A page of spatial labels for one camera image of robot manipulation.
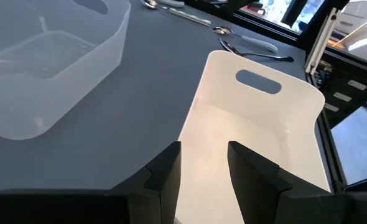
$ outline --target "handle cutout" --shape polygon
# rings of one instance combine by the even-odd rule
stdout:
[[[257,75],[254,72],[249,72],[247,70],[240,70],[236,74],[236,79],[242,84],[251,86],[253,88],[256,88],[257,90],[272,95],[279,93],[282,90],[282,85],[280,83]]]
[[[106,15],[109,11],[108,6],[102,0],[73,0],[76,4],[86,7],[102,15]]]

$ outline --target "silver spoon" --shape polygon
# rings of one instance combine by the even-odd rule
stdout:
[[[274,52],[275,54],[278,51],[277,47],[275,45],[271,44],[271,43],[268,43],[268,42],[265,42],[265,41],[262,41],[262,40],[258,40],[258,39],[254,39],[254,38],[251,38],[251,37],[246,37],[246,36],[243,36],[243,35],[239,35],[239,34],[233,32],[233,30],[231,30],[228,27],[223,27],[223,26],[214,27],[213,32],[216,33],[216,34],[220,34],[220,35],[233,34],[233,35],[235,35],[239,38],[242,38],[243,40],[248,41],[248,42],[250,42],[254,45],[257,45],[257,46],[262,47],[266,50]]]
[[[257,54],[257,53],[240,53],[238,50],[236,50],[232,45],[228,44],[226,41],[224,41],[221,38],[218,38],[218,41],[222,45],[222,47],[234,54],[237,54],[239,56],[245,57],[245,56],[260,56],[260,57],[266,57],[271,58],[274,60],[282,61],[282,62],[293,62],[294,58],[288,56],[288,57],[278,57],[278,56],[272,56],[272,55],[263,55],[263,54]]]
[[[206,19],[201,19],[197,16],[194,16],[194,15],[191,15],[191,14],[187,14],[186,12],[182,12],[182,11],[178,11],[174,8],[170,8],[170,7],[165,7],[165,6],[159,6],[159,3],[155,0],[141,0],[141,2],[146,6],[148,7],[149,9],[158,9],[158,8],[162,8],[162,9],[165,9],[169,12],[171,12],[172,14],[175,14],[177,16],[180,16],[180,17],[184,17],[186,19],[190,19],[191,21],[194,21],[194,22],[197,22],[197,23],[200,23],[200,24],[203,24],[205,26],[210,26],[211,25],[211,22],[206,20]]]

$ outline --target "spoon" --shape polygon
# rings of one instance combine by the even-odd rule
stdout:
[[[257,54],[257,53],[243,53],[242,54],[238,50],[236,50],[232,45],[230,45],[226,41],[224,41],[223,39],[218,38],[218,41],[220,42],[220,44],[222,45],[222,47],[225,50],[227,50],[231,53],[234,53],[236,55],[242,56],[242,57],[245,57],[245,56],[260,56],[260,57],[271,58],[271,59],[278,60],[278,61],[281,61],[281,62],[293,62],[294,61],[294,58],[292,58],[290,56],[288,56],[288,57],[278,57],[278,56],[263,55],[263,54]]]
[[[205,26],[210,26],[211,25],[211,22],[206,20],[206,19],[201,19],[197,16],[194,16],[194,15],[191,15],[191,14],[187,14],[186,12],[182,12],[182,11],[178,11],[174,8],[170,8],[170,7],[165,7],[165,6],[159,6],[159,3],[155,0],[141,0],[141,2],[146,6],[148,7],[149,9],[158,9],[158,8],[162,8],[162,9],[165,9],[169,12],[171,12],[172,14],[175,14],[177,16],[180,16],[180,17],[184,17],[186,19],[190,19],[191,21],[194,21],[194,22],[197,22],[197,23],[200,23],[200,24],[203,24]]]
[[[243,40],[245,41],[248,41],[254,45],[257,45],[259,47],[262,47],[266,50],[269,50],[271,52],[274,52],[275,54],[277,53],[278,49],[275,45],[273,44],[270,44],[268,42],[265,42],[265,41],[262,41],[262,40],[258,40],[258,39],[254,39],[254,38],[250,38],[250,37],[246,37],[246,36],[243,36],[243,35],[239,35],[235,32],[233,32],[233,30],[231,30],[230,28],[228,27],[223,27],[223,26],[219,26],[219,27],[214,27],[213,28],[213,32],[216,33],[216,34],[220,34],[220,35],[230,35],[230,34],[233,34],[239,38],[242,38]]]

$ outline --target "white plastic bin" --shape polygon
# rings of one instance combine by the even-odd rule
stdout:
[[[0,1],[0,136],[50,129],[121,62],[127,0]]]
[[[280,83],[280,91],[269,94],[240,83],[236,74],[241,70]],[[330,191],[314,132],[324,101],[298,78],[229,52],[212,52],[179,136],[179,221],[243,223],[230,179],[229,141]]]

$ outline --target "dark gray table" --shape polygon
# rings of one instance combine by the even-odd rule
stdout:
[[[207,56],[221,49],[218,36],[139,0],[131,5],[121,65],[45,134],[26,141],[0,137],[0,190],[110,189],[177,140]],[[303,50],[188,6],[184,11],[275,44],[295,62],[250,59],[305,79]],[[254,48],[226,40],[243,51]]]

